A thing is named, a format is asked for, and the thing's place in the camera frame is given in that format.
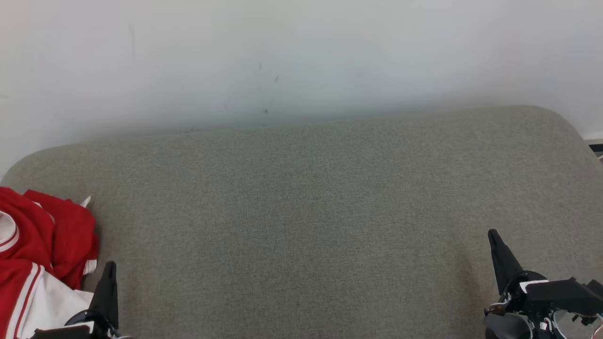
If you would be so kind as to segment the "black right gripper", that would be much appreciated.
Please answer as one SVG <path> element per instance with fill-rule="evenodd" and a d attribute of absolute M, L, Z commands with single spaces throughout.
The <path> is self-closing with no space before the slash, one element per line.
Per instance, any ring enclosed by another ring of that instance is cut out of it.
<path fill-rule="evenodd" d="M 549 281 L 536 272 L 524 271 L 496 229 L 488 231 L 489 246 L 499 302 L 489 307 L 497 315 L 518 314 L 530 321 L 552 319 L 556 311 L 593 321 L 603 316 L 603 285 L 592 280 L 579 283 L 571 277 Z"/>

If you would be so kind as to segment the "red basketball jersey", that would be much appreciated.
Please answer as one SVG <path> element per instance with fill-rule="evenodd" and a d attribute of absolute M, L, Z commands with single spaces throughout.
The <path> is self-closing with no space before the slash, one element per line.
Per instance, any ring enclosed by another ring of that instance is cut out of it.
<path fill-rule="evenodd" d="M 93 293 L 74 290 L 51 266 L 53 221 L 36 203 L 0 187 L 0 339 L 29 339 L 88 309 Z"/>

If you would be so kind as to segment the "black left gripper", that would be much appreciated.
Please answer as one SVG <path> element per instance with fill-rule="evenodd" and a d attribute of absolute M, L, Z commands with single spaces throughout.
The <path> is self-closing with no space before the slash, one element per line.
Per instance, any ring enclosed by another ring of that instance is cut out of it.
<path fill-rule="evenodd" d="M 117 266 L 108 261 L 93 293 L 89 311 L 80 311 L 65 325 L 35 330 L 31 339 L 133 339 L 121 333 L 118 314 Z"/>

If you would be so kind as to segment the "red shorts with white panels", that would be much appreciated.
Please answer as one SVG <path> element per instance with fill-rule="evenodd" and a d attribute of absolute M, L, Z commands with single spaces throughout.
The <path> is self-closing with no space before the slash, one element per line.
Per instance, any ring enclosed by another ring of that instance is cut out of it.
<path fill-rule="evenodd" d="M 52 219 L 51 266 L 55 277 L 74 290 L 82 289 L 86 275 L 95 272 L 99 257 L 96 220 L 88 205 L 28 190 L 26 198 L 39 205 Z"/>

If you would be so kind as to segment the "grey fabric sofa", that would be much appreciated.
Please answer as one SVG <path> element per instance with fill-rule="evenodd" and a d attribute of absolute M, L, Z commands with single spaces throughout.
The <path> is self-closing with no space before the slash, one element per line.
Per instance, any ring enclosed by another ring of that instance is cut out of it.
<path fill-rule="evenodd" d="M 69 145 L 2 185 L 92 197 L 136 339 L 484 339 L 489 229 L 603 283 L 603 164 L 534 106 Z"/>

